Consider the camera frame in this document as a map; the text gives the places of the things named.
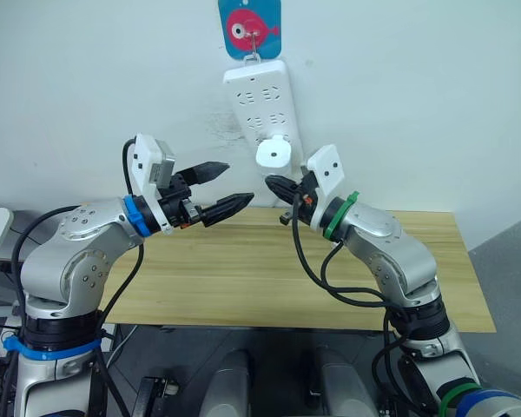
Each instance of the green cable tie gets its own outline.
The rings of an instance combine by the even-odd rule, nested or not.
[[[450,391],[448,391],[447,394],[444,395],[444,398],[442,398],[442,402],[440,402],[438,417],[445,417],[445,412],[448,409],[448,405],[455,397],[472,389],[482,389],[482,387],[479,384],[475,384],[474,382],[467,382],[465,384],[457,385],[455,388],[452,388]]]
[[[324,231],[324,237],[325,239],[330,240],[330,238],[333,235],[333,231],[336,229],[336,227],[340,224],[341,219],[344,218],[344,215],[346,215],[347,210],[354,205],[354,203],[357,201],[357,196],[359,195],[359,191],[353,192],[350,196],[347,197],[347,200],[345,200],[341,207],[338,209],[336,214],[334,215],[332,221]]]

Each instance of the power outlet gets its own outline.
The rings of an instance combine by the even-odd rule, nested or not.
[[[224,87],[235,116],[254,153],[259,144],[282,135],[292,146],[292,170],[299,172],[299,138],[289,76],[283,61],[249,64],[224,74]]]

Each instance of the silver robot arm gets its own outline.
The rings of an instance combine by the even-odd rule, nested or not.
[[[205,162],[173,173],[174,157],[163,142],[138,135],[133,143],[132,173],[141,195],[75,208],[23,263],[23,335],[4,343],[18,352],[16,417],[103,415],[105,391],[93,370],[93,349],[100,347],[98,308],[112,265],[155,232],[211,226],[253,198],[242,193],[208,208],[194,205],[189,187],[214,180],[229,165]]]
[[[456,417],[521,415],[521,400],[480,387],[477,373],[448,319],[428,248],[409,236],[389,213],[357,202],[358,193],[339,197],[344,179],[334,145],[319,149],[303,167],[299,184],[267,177],[267,186],[283,201],[299,204],[298,219],[332,242],[342,242],[362,260],[385,299],[390,322],[403,338],[399,371],[422,414]],[[280,221],[288,224],[287,212]]]

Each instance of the floor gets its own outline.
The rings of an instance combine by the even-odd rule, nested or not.
[[[465,333],[462,339],[484,385],[521,395],[521,222],[470,256],[498,332]],[[123,325],[122,332],[131,328]],[[341,352],[376,398],[370,364],[381,344],[381,336],[371,333],[140,326],[110,370],[129,410],[143,376],[171,376],[180,393],[157,404],[155,414],[196,416],[221,359],[246,349],[254,359],[253,417],[313,415],[317,410],[303,401],[301,354],[321,345]],[[118,415],[110,399],[108,416]]]

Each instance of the red fish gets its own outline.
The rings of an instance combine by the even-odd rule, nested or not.
[[[278,26],[269,29],[259,15],[249,9],[232,11],[226,21],[226,31],[232,45],[238,50],[253,50],[254,44],[259,47],[267,39],[269,33],[280,34]]]

